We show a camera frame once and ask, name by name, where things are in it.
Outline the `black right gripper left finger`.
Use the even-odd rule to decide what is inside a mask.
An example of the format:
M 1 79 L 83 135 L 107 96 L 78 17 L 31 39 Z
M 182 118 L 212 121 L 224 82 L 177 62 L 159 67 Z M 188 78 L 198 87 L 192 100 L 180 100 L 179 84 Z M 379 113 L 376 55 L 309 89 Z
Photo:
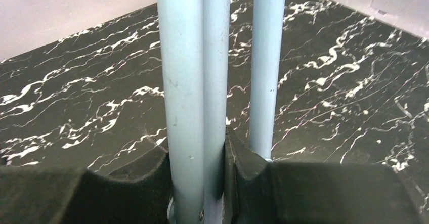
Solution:
M 1 167 L 1 223 L 166 223 L 168 152 L 157 146 L 98 175 L 83 168 Z

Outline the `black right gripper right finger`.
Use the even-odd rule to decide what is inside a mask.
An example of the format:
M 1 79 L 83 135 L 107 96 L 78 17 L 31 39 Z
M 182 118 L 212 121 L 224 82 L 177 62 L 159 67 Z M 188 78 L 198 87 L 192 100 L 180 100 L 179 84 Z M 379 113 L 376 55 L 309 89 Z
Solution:
M 226 129 L 225 223 L 422 223 L 381 165 L 270 163 Z

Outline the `light blue music stand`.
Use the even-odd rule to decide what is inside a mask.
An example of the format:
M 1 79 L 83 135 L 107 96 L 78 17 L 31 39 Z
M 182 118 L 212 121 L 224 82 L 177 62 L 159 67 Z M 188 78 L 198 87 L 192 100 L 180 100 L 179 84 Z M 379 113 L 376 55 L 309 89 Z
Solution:
M 170 223 L 276 223 L 269 168 L 285 0 L 253 0 L 250 144 L 226 127 L 230 0 L 157 0 Z

